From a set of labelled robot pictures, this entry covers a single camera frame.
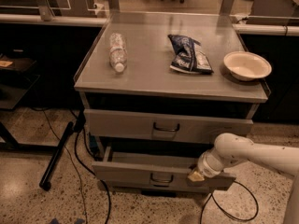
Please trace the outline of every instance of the closed drawer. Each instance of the closed drawer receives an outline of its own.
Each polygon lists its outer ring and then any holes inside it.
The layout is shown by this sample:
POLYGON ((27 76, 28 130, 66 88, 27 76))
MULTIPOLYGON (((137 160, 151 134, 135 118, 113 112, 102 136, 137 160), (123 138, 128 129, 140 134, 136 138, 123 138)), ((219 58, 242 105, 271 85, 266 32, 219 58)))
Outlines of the closed drawer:
POLYGON ((249 133, 249 119, 178 116, 86 109, 90 133, 95 136, 169 140, 210 144, 220 133, 249 133))
POLYGON ((211 192, 227 190, 235 180, 234 175, 222 173, 202 182, 192 182, 187 176, 197 159, 155 156, 139 153, 113 152, 109 159, 95 161, 93 169, 98 179, 111 187, 157 189, 167 191, 211 192))

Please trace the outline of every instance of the white bowl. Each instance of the white bowl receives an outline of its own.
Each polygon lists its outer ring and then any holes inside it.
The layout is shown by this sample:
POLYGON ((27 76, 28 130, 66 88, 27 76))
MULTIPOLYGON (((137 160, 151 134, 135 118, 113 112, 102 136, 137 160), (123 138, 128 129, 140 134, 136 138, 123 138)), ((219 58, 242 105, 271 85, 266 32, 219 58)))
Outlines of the white bowl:
POLYGON ((272 71, 272 67, 266 59, 246 51, 228 53, 224 57, 224 65, 230 70, 233 77, 242 81, 264 78, 272 71))

